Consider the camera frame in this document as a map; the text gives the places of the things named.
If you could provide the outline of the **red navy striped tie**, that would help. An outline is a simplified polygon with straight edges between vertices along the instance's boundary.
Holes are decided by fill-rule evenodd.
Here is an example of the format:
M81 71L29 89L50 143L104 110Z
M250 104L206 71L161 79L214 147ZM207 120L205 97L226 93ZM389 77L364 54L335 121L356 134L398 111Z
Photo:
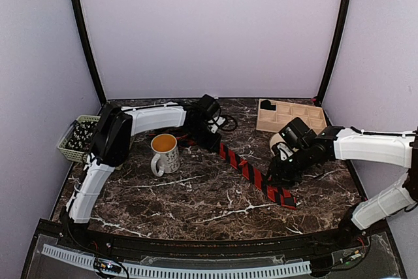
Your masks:
M266 176L253 165L248 163L246 159L230 150L226 145L220 142L219 153L220 157L225 160L232 168L238 171L245 179L251 182L259 191L273 203L276 203L284 208L296 209L297 199L285 188L274 187L267 182Z

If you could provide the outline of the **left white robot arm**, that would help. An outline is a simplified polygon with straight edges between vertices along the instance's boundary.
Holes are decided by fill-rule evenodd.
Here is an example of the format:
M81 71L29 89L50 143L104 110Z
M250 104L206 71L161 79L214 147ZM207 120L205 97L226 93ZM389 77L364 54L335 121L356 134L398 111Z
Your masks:
M84 174L61 210L61 221L89 222L107 178L127 159L133 136L145 131L184 127L198 145L216 152L221 139L218 131L226 121L221 116L219 103L209 95L192 103L169 102L145 107L107 104L93 134Z

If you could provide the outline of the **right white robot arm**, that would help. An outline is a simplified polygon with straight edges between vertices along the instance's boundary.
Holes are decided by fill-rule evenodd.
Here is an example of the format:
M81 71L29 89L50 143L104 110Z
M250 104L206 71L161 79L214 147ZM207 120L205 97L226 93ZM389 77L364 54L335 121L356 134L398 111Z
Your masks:
M271 186L290 188L301 182L305 170L327 161L367 161L405 169L394 184L347 211L333 235L338 248L350 247L358 239L359 231L379 220L417 205L416 131L390 133L328 126L316 133L296 117L279 134L292 152L283 155L275 149L264 178Z

